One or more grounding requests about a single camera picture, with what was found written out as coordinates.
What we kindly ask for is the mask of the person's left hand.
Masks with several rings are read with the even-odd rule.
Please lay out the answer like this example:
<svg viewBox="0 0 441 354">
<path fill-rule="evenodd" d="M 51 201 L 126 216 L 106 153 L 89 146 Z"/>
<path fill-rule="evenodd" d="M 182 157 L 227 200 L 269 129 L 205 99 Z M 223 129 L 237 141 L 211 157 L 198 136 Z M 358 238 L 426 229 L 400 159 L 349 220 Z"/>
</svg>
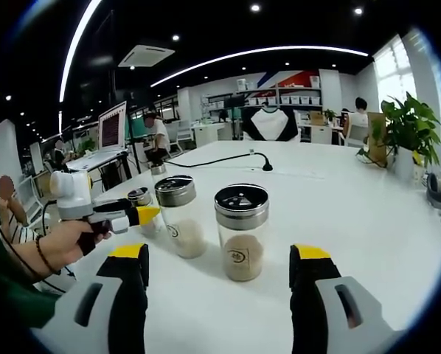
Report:
<svg viewBox="0 0 441 354">
<path fill-rule="evenodd" d="M 40 241 L 42 254 L 53 269 L 59 270 L 83 257 L 77 243 L 82 233 L 92 234 L 96 244 L 111 237 L 109 232 L 95 235 L 91 225 L 85 221 L 60 222 Z"/>
</svg>

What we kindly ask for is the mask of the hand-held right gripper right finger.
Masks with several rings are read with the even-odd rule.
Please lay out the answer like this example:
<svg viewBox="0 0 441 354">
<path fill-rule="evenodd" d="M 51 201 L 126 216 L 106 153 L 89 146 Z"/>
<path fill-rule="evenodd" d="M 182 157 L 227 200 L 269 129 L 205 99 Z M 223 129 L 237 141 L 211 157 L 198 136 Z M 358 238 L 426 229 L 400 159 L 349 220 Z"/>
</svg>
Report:
<svg viewBox="0 0 441 354">
<path fill-rule="evenodd" d="M 290 247 L 289 288 L 293 353 L 386 353 L 401 334 L 384 320 L 381 303 L 319 247 Z"/>
</svg>

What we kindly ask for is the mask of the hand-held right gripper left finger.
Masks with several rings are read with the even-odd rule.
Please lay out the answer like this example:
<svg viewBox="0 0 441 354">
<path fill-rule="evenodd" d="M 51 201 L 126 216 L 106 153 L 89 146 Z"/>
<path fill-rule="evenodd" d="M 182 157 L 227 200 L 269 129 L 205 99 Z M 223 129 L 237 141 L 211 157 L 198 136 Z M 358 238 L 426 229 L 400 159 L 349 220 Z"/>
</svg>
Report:
<svg viewBox="0 0 441 354">
<path fill-rule="evenodd" d="M 32 334 L 49 353 L 144 353 L 148 282 L 148 244 L 117 247 Z"/>
</svg>

